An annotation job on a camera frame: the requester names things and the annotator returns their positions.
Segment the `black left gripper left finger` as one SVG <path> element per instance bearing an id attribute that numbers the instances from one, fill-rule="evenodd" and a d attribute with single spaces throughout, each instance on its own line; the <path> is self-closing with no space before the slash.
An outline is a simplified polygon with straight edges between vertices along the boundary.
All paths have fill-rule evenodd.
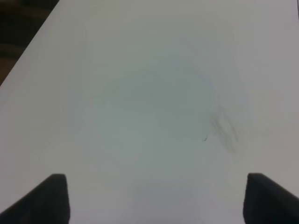
<path id="1" fill-rule="evenodd" d="M 0 213 L 2 224 L 68 224 L 70 202 L 67 178 L 52 174 Z"/>

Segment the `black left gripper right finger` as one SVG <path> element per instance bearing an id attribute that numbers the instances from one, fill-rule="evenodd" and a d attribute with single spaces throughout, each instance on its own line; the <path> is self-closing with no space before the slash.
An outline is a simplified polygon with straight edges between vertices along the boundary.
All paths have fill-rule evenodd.
<path id="1" fill-rule="evenodd" d="M 267 176 L 249 173 L 242 213 L 246 224 L 297 224 L 299 198 Z"/>

